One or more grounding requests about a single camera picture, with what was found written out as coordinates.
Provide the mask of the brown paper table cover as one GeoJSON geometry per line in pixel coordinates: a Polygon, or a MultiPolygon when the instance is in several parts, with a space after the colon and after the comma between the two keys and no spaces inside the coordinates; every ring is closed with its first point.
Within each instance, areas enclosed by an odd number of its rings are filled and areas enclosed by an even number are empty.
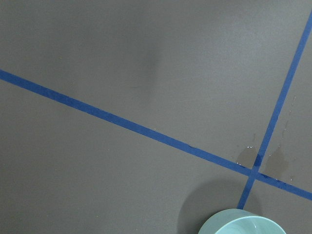
{"type": "MultiPolygon", "coordinates": [[[[309,0],[3,0],[0,68],[251,169],[309,0]]],[[[196,234],[247,176],[0,83],[3,234],[196,234]]]]}

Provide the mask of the pale green ceramic bowl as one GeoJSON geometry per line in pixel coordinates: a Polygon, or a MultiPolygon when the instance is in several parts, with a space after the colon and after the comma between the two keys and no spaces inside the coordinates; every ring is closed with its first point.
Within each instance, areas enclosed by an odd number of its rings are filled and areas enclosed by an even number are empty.
{"type": "Polygon", "coordinates": [[[226,209],[211,216],[199,234],[285,234],[276,222],[241,209],[226,209]]]}

